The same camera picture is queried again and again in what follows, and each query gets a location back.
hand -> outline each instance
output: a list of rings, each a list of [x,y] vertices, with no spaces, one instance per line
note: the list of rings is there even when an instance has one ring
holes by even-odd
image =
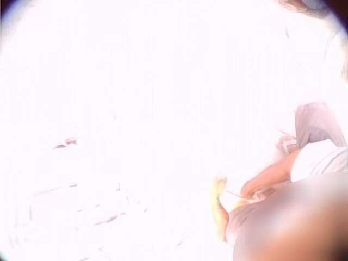
[[[255,191],[250,186],[250,181],[247,181],[243,187],[241,188],[240,194],[243,198],[246,198],[247,200],[250,200],[253,198]]]
[[[213,181],[212,195],[220,197],[226,187],[227,178],[215,178]]]

white shirt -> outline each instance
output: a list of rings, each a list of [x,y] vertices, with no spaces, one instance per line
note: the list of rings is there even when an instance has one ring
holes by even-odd
[[[291,181],[348,170],[348,148],[336,147],[331,140],[307,144],[297,156]]]

person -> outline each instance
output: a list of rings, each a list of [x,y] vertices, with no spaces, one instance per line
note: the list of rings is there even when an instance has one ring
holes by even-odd
[[[289,147],[286,157],[245,183],[240,192],[246,199],[242,206],[227,213],[219,200],[226,187],[226,179],[214,180],[210,200],[221,241],[234,245],[242,224],[262,203],[247,201],[260,189],[266,189],[264,200],[276,191],[274,185],[348,170],[347,143],[333,113],[325,104],[315,102],[299,106],[295,112],[295,128],[296,146]]]

overexposed background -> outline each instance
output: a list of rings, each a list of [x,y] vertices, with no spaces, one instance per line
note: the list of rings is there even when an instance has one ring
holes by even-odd
[[[46,221],[47,212],[67,216],[76,197],[118,209],[110,195],[119,183],[148,211],[79,236],[69,219],[52,221],[31,236],[38,241],[16,247],[29,260],[226,260],[231,250],[216,242],[209,209],[214,175],[228,172],[235,184],[255,175],[274,151],[275,128],[293,131],[301,102],[341,104],[342,119],[348,111],[341,68],[317,58],[321,41],[339,35],[330,19],[329,28],[263,1],[19,2],[3,24],[0,70],[8,233],[24,233],[12,219],[25,219],[31,204],[52,206],[36,215]],[[301,43],[301,30],[312,37]],[[331,64],[342,63],[336,42]],[[71,136],[78,146],[52,150]],[[75,181],[78,196],[32,199]]]

blurred foreground object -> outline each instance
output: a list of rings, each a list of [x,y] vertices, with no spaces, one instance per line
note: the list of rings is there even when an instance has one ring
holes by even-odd
[[[270,196],[241,228],[234,261],[333,259],[348,248],[348,175],[296,182]]]

